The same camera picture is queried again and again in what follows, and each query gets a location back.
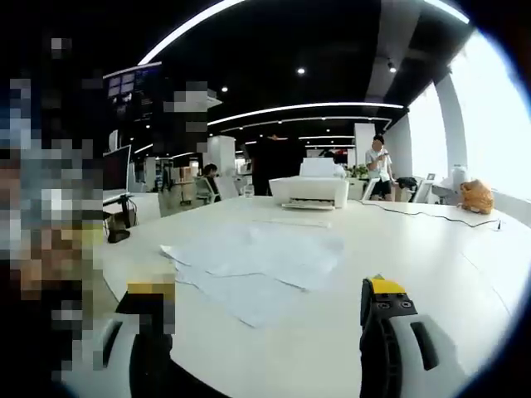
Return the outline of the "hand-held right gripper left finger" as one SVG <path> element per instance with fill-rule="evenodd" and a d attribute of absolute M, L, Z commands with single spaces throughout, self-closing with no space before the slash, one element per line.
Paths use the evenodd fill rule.
<path fill-rule="evenodd" d="M 129 283 L 100 337 L 101 368 L 118 397 L 162 397 L 174 334 L 174 284 Z"/>

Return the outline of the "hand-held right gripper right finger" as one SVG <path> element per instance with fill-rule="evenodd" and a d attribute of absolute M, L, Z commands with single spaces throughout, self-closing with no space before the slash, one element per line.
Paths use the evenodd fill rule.
<path fill-rule="evenodd" d="M 381 275 L 363 280 L 361 397 L 456 397 L 465 385 L 454 342 L 406 290 Z"/>

